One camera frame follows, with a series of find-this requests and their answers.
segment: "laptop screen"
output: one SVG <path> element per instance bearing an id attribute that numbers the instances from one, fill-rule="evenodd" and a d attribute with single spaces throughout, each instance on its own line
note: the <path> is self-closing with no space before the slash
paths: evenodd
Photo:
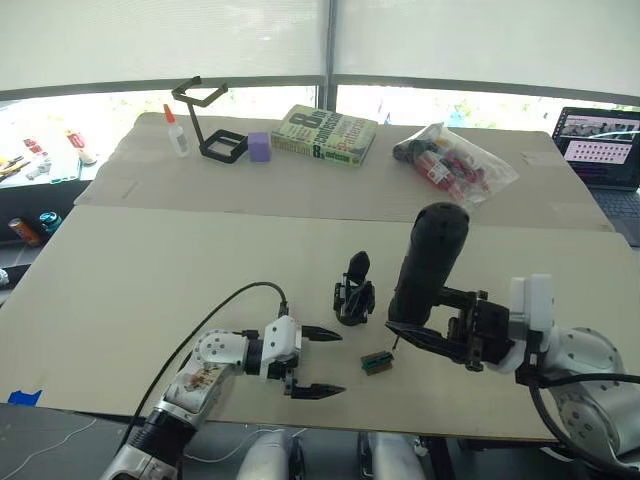
<path id="1" fill-rule="evenodd" d="M 553 140 L 588 186 L 640 186 L 640 112 L 567 107 Z"/>

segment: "laptop keyboard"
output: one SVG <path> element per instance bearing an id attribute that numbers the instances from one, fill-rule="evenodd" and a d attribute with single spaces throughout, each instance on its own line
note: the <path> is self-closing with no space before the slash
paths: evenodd
<path id="1" fill-rule="evenodd" d="M 607 216 L 640 218 L 640 195 L 636 192 L 592 190 L 591 194 Z"/>

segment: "orange cap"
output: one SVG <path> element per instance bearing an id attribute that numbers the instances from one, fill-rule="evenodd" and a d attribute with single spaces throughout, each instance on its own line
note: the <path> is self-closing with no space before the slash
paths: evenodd
<path id="1" fill-rule="evenodd" d="M 171 110 L 169 109 L 169 105 L 166 103 L 164 104 L 164 115 L 167 117 L 167 122 L 176 123 L 176 117 L 173 116 L 173 113 L 171 113 Z"/>

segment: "blue tape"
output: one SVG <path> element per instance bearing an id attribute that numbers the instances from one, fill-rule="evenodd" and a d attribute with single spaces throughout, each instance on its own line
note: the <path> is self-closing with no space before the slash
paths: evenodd
<path id="1" fill-rule="evenodd" d="M 15 392 L 11 392 L 9 395 L 9 400 L 7 403 L 11 405 L 24 405 L 26 407 L 35 407 L 36 403 L 38 403 L 38 399 L 42 394 L 42 390 L 38 390 L 36 393 L 23 393 L 20 390 L 16 390 Z"/>

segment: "metal bracket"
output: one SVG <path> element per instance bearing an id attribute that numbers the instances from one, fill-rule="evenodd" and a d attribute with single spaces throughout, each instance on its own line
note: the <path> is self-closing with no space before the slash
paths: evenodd
<path id="1" fill-rule="evenodd" d="M 208 107 L 209 105 L 211 105 L 211 103 L 213 103 L 214 100 L 225 94 L 229 90 L 229 88 L 227 87 L 226 83 L 223 83 L 220 88 L 218 88 L 215 92 L 202 100 L 189 97 L 186 94 L 189 88 L 201 84 L 202 79 L 199 76 L 195 76 L 171 90 L 171 95 L 175 100 L 187 104 L 189 115 L 191 116 L 191 122 L 193 123 L 193 128 L 196 131 L 196 135 L 198 137 L 200 154 L 204 157 L 212 158 L 220 162 L 234 163 L 236 160 L 238 160 L 240 155 L 247 151 L 248 146 L 246 135 L 230 132 L 228 130 L 217 130 L 213 133 L 213 135 L 205 140 L 204 136 L 202 135 L 202 130 L 200 129 L 198 117 L 196 116 L 195 109 L 193 108 L 194 105 L 200 108 Z M 215 151 L 214 147 L 216 144 L 222 144 L 233 148 L 228 155 L 225 155 L 223 153 Z"/>

